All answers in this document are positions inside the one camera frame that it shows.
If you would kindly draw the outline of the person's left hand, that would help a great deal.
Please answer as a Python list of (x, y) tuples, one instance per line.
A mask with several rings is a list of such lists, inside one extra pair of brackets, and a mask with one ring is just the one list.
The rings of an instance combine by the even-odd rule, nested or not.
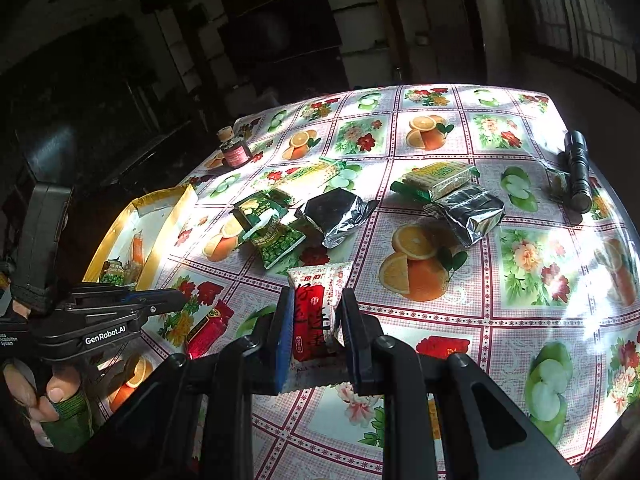
[(47, 383), (46, 393), (40, 396), (36, 388), (13, 363), (2, 368), (9, 392), (19, 406), (26, 411), (26, 418), (38, 443), (45, 448), (60, 447), (54, 444), (44, 430), (44, 422), (57, 422), (60, 415), (55, 404), (70, 399), (80, 388), (80, 375), (72, 366), (58, 366)]

